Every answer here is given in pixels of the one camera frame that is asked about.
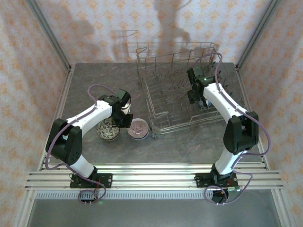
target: floral wallpaper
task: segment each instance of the floral wallpaper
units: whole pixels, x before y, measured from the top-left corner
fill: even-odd
[[[0,7],[0,226],[13,225],[36,170],[66,70],[24,0]]]
[[[303,1],[282,1],[241,71],[250,104],[271,134],[270,166],[282,170],[298,226],[303,224],[302,15]]]
[[[271,0],[38,0],[70,64],[128,62],[213,42],[237,63]],[[176,42],[184,42],[180,47]]]

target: gray marble surface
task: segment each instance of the gray marble surface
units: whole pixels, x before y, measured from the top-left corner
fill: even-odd
[[[232,73],[233,64],[228,65]],[[101,84],[114,91],[119,88],[132,96],[131,112],[134,118],[149,122],[143,90],[138,81],[134,63],[81,63],[77,64],[66,99],[62,118],[81,113],[93,104],[87,95],[92,84]],[[109,94],[105,89],[93,88],[92,94],[100,97]],[[92,128],[83,137],[84,157],[91,163],[214,163],[220,157],[223,145],[225,122],[201,125],[190,129],[158,135],[150,133],[144,140],[133,140],[126,129],[121,129],[114,141],[104,141]],[[257,153],[257,146],[252,150]],[[260,161],[260,157],[246,157],[243,161]]]

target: purple cable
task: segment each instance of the purple cable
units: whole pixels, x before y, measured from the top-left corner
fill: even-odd
[[[65,164],[65,163],[58,164],[58,165],[56,165],[56,166],[54,166],[54,167],[50,167],[48,164],[49,164],[49,158],[50,158],[52,149],[53,149],[53,147],[54,147],[56,141],[58,140],[58,138],[62,135],[62,133],[63,133],[69,126],[71,126],[72,124],[74,124],[76,121],[78,121],[78,120],[80,120],[80,119],[82,119],[82,118],[84,118],[84,117],[90,115],[92,112],[95,111],[95,109],[96,109],[96,107],[97,107],[97,100],[96,100],[96,98],[90,93],[90,90],[91,90],[93,87],[103,87],[103,88],[107,89],[108,91],[110,91],[111,93],[114,94],[114,92],[113,92],[111,89],[109,89],[108,87],[106,87],[106,86],[104,86],[104,85],[99,85],[99,84],[93,84],[93,85],[91,85],[91,86],[88,88],[87,93],[88,93],[88,95],[92,98],[92,100],[94,100],[94,103],[95,103],[94,107],[93,107],[90,111],[88,111],[87,113],[85,113],[84,115],[78,117],[78,119],[75,119],[75,120],[69,122],[67,125],[65,125],[65,126],[58,132],[58,134],[57,134],[57,135],[55,136],[55,138],[53,139],[53,141],[52,141],[52,143],[51,143],[51,145],[50,145],[50,147],[49,147],[49,149],[48,149],[48,151],[47,151],[46,158],[45,158],[45,167],[46,167],[47,170],[54,170],[54,169],[57,169],[57,168],[60,167],[60,166],[66,166],[69,170],[71,170],[72,172],[74,172],[77,176],[81,177],[82,179],[84,179],[84,180],[86,180],[86,181],[89,181],[89,182],[92,182],[92,183],[96,183],[96,184],[98,184],[99,186],[101,186],[102,188],[104,188],[104,193],[103,193],[103,195],[100,196],[98,199],[94,200],[93,202],[91,202],[90,204],[96,203],[96,202],[98,202],[100,199],[102,199],[102,198],[104,197],[104,195],[105,195],[105,193],[106,193],[106,188],[105,188],[105,186],[104,186],[103,184],[101,184],[101,183],[99,183],[99,182],[97,182],[97,181],[90,180],[90,179],[88,179],[88,178],[86,178],[86,177],[84,177],[84,176],[82,176],[82,175],[76,173],[70,166],[68,166],[68,165]],[[80,200],[81,193],[83,193],[83,192],[91,192],[91,193],[93,193],[94,195],[95,195],[95,193],[94,193],[92,190],[88,190],[88,189],[87,189],[87,190],[83,190],[83,191],[81,191],[81,192],[79,193],[79,195],[78,195],[78,201],[79,201],[80,203],[83,203],[83,204],[85,205],[86,202],[82,202],[82,201]]]
[[[205,198],[208,202],[210,202],[210,203],[212,203],[212,204],[214,204],[214,205],[225,205],[225,204],[231,204],[231,203],[235,202],[236,200],[238,200],[238,198],[240,198],[240,197],[242,196],[242,194],[244,193],[244,191],[246,190],[246,188],[248,187],[248,185],[250,184],[250,182],[251,182],[251,180],[252,180],[252,178],[253,178],[252,173],[241,173],[241,172],[238,172],[238,171],[234,170],[235,166],[236,166],[237,163],[240,161],[240,159],[243,158],[244,155],[254,155],[254,156],[263,156],[263,155],[266,155],[266,154],[271,150],[272,144],[271,144],[270,135],[269,135],[267,129],[266,129],[259,121],[257,121],[257,120],[254,119],[253,117],[247,115],[245,112],[239,110],[239,109],[237,108],[237,106],[234,105],[234,103],[233,103],[233,102],[232,102],[232,101],[231,101],[231,100],[222,92],[222,90],[220,89],[220,87],[219,87],[219,81],[218,81],[218,68],[219,68],[219,65],[222,63],[222,58],[223,58],[223,57],[222,57],[222,54],[220,54],[220,53],[218,53],[218,52],[205,54],[205,55],[201,56],[201,57],[194,63],[194,65],[195,65],[199,60],[201,60],[202,58],[208,57],[208,56],[212,56],[212,55],[214,55],[214,54],[218,55],[218,57],[219,57],[219,62],[218,62],[217,66],[216,66],[216,68],[215,68],[215,70],[214,70],[214,78],[215,78],[215,81],[216,81],[217,89],[219,90],[220,94],[225,98],[225,100],[226,100],[230,105],[232,105],[232,107],[233,107],[235,110],[237,110],[239,113],[241,113],[242,115],[244,115],[244,116],[247,117],[248,119],[250,119],[250,120],[252,120],[253,122],[255,122],[258,126],[260,126],[260,128],[263,130],[263,132],[265,133],[266,138],[267,138],[267,140],[268,140],[268,147],[267,147],[267,150],[266,150],[264,153],[260,153],[260,154],[252,154],[252,153],[240,154],[239,157],[234,161],[234,163],[233,163],[233,165],[232,165],[232,171],[233,171],[234,173],[236,173],[236,174],[243,174],[243,175],[249,175],[249,176],[250,176],[250,179],[248,180],[247,184],[244,186],[243,190],[240,192],[239,196],[238,196],[236,199],[234,199],[233,201],[230,201],[230,202],[215,203],[215,202],[209,200],[209,199],[206,197],[206,191],[207,191],[208,189],[212,188],[212,187],[218,188],[218,189],[220,189],[220,190],[224,193],[225,198],[226,198],[226,193],[225,193],[225,191],[224,191],[221,187],[218,187],[218,186],[215,186],[215,185],[211,185],[211,186],[208,186],[208,187],[205,188],[205,191],[204,191],[204,198]]]

